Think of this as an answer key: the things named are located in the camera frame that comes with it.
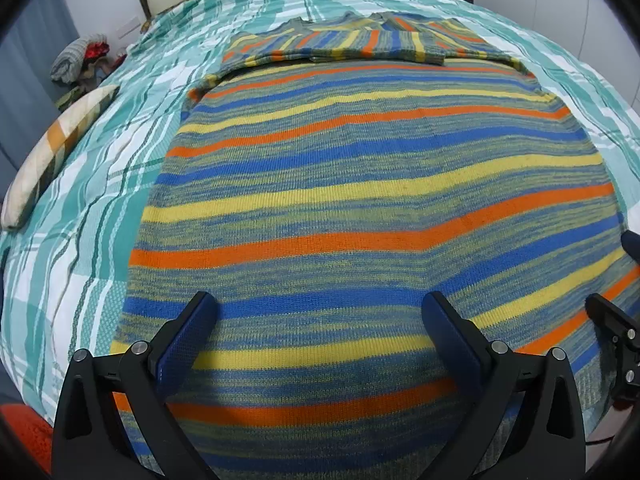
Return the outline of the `white wardrobe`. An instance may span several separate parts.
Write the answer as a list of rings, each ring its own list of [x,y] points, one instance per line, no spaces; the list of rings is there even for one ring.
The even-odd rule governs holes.
[[[475,0],[533,29],[602,75],[631,106],[639,103],[639,50],[604,0]]]

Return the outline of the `blue curtain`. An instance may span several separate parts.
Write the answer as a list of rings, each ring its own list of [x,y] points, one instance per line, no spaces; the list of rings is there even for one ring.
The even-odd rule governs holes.
[[[1,191],[58,117],[58,54],[78,38],[65,0],[28,0],[1,34]]]

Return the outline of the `pile of clothes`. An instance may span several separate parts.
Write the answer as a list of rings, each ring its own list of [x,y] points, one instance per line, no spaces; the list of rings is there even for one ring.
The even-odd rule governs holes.
[[[107,36],[81,36],[65,47],[54,60],[50,78],[54,84],[66,88],[55,106],[64,112],[82,96],[94,90],[114,73],[126,60],[125,51],[111,56]]]

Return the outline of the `beige patchwork pillow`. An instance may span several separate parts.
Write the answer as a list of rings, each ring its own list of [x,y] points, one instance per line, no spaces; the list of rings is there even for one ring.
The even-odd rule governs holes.
[[[1,209],[1,227],[21,229],[35,204],[77,143],[116,98],[118,84],[96,88],[58,116],[28,154],[9,185]]]

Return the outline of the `striped knit sweater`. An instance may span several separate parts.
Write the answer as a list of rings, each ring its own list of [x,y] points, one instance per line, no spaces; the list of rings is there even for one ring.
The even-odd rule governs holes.
[[[421,320],[570,358],[587,430],[629,313],[639,177],[516,58],[455,20],[381,13],[234,37],[192,87],[144,208],[112,347],[196,292],[218,320],[169,406],[223,479],[412,479],[465,405]]]

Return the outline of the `orange fleece trousers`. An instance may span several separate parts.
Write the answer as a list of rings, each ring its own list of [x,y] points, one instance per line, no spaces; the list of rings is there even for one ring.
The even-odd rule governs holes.
[[[51,478],[53,428],[30,406],[18,403],[1,405],[1,422],[18,449]]]

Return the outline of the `teal plaid bedspread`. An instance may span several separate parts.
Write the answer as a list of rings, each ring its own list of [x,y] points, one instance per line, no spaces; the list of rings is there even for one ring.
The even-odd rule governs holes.
[[[3,233],[1,359],[24,402],[54,419],[68,357],[107,352],[125,301],[142,209],[178,127],[182,101],[236,34],[291,18],[420,12],[456,18],[522,60],[582,123],[611,171],[625,218],[639,223],[639,107],[548,38],[460,0],[188,0],[156,18],[92,125],[26,224]]]

